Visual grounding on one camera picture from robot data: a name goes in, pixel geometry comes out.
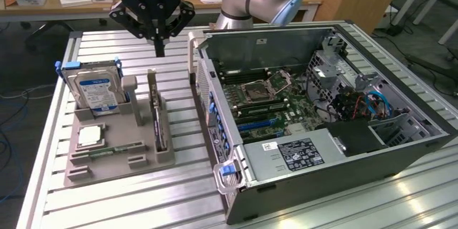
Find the silver drive bracket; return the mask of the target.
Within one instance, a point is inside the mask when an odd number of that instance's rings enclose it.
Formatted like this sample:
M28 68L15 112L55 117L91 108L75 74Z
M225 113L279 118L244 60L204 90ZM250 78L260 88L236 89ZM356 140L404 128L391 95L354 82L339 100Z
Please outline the silver drive bracket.
M346 42L338 34L323 38L322 49L316 50L310 61L312 76L320 88L334 90L338 84L355 88L356 71L346 58Z

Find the dark RAM stick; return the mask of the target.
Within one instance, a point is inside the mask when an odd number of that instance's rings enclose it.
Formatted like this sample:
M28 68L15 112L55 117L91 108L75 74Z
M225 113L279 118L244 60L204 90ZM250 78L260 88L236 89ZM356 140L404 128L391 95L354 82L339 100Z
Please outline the dark RAM stick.
M237 115L248 115L259 112L276 111L290 106L288 100L270 100L251 104L240 104L233 106L233 112Z

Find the silver CPU chip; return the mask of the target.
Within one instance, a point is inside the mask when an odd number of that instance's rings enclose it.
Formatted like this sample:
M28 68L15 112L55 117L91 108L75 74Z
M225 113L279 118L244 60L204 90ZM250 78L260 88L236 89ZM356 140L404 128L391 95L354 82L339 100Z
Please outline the silver CPU chip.
M79 145L89 146L97 143L101 137L99 126L83 127L79 131Z

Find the CPU socket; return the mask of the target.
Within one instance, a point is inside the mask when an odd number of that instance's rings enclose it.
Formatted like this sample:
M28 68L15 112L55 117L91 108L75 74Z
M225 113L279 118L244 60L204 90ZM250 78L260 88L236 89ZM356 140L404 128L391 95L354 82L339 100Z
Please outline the CPU socket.
M256 103L275 99L275 92L267 80L256 80L240 85L248 103Z

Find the black open PC case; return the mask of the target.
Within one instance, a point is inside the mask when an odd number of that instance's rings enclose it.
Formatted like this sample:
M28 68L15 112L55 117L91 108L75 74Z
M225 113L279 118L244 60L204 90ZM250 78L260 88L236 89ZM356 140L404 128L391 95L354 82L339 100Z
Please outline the black open PC case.
M323 38L338 34L346 42L346 60L356 71L355 88L338 84L320 88L310 70ZM212 165L212 177L224 208L224 221L235 225L399 175L408 165L458 139L458 111L414 77L403 64L348 22L311 22L284 27L195 29L188 34L188 71L196 112ZM328 167L275 181L251 179L242 157L244 145L217 74L221 70L288 67L304 81L306 94L346 159ZM208 115L211 105L215 118ZM371 120L412 115L431 136L388 147L368 126ZM227 140L221 141L220 131ZM224 154L224 143L231 152ZM220 175L233 165L236 173Z

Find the grey power supply unit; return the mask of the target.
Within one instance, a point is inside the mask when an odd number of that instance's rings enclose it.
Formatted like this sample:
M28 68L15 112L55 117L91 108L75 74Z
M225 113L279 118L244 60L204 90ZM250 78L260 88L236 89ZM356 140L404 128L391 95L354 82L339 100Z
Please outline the grey power supply unit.
M251 179L275 181L346 159L327 129L292 134L240 146Z

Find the grey parts rack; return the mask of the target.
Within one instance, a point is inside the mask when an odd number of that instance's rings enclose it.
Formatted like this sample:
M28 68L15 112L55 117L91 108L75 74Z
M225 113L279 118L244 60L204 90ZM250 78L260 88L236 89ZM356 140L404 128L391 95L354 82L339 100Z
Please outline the grey parts rack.
M67 154L64 186L75 188L104 181L139 175L175 164L167 103L161 97L161 126L167 150L157 152L149 97L133 95L136 78L125 76L121 87L128 92L129 102L119 105L116 114L93 116L89 109L76 109ZM83 127L99 126L101 137L96 144L79 145ZM125 153L91 158L89 151L133 144Z

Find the low-profile graphics card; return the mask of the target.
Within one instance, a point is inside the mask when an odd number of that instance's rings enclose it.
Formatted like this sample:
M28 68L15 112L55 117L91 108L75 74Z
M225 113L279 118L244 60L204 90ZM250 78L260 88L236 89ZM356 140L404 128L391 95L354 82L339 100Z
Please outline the low-profile graphics card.
M161 96L157 91L156 85L156 71L155 69L148 69L147 71L147 82L148 82L148 97L149 97L149 106L152 112L153 120L153 130L155 130L155 146L157 152L167 150L167 143L163 135L163 126L161 126Z

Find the green RAM stick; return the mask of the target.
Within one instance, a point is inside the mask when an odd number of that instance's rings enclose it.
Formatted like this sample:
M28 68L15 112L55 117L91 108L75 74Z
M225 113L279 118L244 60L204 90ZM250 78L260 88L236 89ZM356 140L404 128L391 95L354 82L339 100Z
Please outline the green RAM stick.
M88 153L88 156L91 158L99 158L99 157L105 157L105 156L112 156L115 154L125 153L128 151L128 148L132 147L133 144L129 145L121 145L117 147L107 147L103 149L92 150Z

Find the metal socket cover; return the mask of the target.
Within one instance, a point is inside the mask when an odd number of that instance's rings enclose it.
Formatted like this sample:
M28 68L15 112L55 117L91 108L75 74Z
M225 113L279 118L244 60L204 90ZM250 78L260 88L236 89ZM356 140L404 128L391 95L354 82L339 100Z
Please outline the metal socket cover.
M291 76L284 70L279 70L266 80L268 91L276 95L291 85Z

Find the silver disk bay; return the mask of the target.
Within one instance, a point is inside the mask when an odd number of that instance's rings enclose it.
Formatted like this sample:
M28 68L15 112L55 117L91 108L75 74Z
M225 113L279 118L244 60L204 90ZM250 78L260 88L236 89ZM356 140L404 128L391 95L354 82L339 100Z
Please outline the silver disk bay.
M419 141L431 136L416 118L407 113L386 120L371 120L368 126L388 147Z

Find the blue expansion slot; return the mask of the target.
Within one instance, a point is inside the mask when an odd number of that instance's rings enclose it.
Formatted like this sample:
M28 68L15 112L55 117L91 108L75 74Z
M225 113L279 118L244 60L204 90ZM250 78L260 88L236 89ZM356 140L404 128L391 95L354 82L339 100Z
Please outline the blue expansion slot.
M270 127L275 123L275 120L266 120L260 122L252 122L237 126L239 131L254 130L258 128Z

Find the black chair base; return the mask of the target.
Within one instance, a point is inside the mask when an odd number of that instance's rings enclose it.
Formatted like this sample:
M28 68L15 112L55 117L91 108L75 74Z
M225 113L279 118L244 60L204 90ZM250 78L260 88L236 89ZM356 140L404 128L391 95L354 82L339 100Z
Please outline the black chair base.
M458 81L458 68L443 68L442 66L438 66L434 63L424 61L420 58L408 54L404 56L404 58L410 63L418 64L423 68L427 68L431 71L439 73L440 75Z
M99 18L97 19L99 25L105 26L107 25L107 19ZM29 22L21 21L19 22L23 29L31 29L32 24ZM65 29L68 32L75 32L71 25L61 20L52 20L47 21L45 24L27 37L24 44L25 49L28 51L36 51L36 46L33 44L33 41L53 27L60 26L63 29Z

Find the green motherboard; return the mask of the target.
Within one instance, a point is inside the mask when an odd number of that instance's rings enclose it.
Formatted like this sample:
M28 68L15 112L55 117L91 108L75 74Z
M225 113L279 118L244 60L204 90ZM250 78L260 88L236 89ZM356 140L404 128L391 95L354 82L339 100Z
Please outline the green motherboard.
M274 100L288 100L290 106L276 111L259 112L248 115L237 115L233 106L251 104L247 102L240 85L256 80L267 80L279 70L284 70L291 76L291 85L275 95ZM324 119L315 109L316 99L310 99L306 94L304 81L288 67L276 69L259 68L250 70L221 70L217 74L221 83L224 97L236 127L252 122L275 120L270 127L239 131L243 143L254 143L296 133L312 131L324 123Z

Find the hard disk in blue caddy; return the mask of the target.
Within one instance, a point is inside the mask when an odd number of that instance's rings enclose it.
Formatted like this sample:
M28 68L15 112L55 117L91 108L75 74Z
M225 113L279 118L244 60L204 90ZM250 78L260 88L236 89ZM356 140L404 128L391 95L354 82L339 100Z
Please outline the hard disk in blue caddy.
M119 104L128 101L121 89L121 62L117 58L96 62L55 62L76 101L77 109L89 109L93 116L116 114Z

